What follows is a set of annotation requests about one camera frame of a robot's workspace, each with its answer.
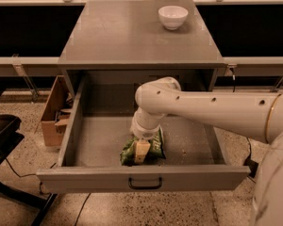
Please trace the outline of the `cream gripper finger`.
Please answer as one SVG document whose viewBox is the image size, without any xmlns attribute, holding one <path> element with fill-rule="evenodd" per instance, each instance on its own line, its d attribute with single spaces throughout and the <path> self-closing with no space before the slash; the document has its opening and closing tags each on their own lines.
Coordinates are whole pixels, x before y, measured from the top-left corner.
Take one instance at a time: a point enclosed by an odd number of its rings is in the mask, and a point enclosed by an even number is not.
<svg viewBox="0 0 283 226">
<path fill-rule="evenodd" d="M 136 164 L 141 164 L 148 154 L 150 143 L 146 140 L 139 139 L 135 142 L 134 149 L 134 162 Z"/>
</svg>

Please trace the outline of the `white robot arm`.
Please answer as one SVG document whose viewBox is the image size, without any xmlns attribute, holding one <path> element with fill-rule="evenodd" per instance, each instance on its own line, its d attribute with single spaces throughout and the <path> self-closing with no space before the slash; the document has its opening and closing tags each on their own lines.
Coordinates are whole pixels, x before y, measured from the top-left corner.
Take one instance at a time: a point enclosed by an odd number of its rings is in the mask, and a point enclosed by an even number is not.
<svg viewBox="0 0 283 226">
<path fill-rule="evenodd" d="M 162 118 L 177 115 L 270 145 L 257 172 L 249 226 L 283 226 L 283 94 L 187 92 L 172 77 L 135 93 L 133 134 L 152 138 Z"/>
</svg>

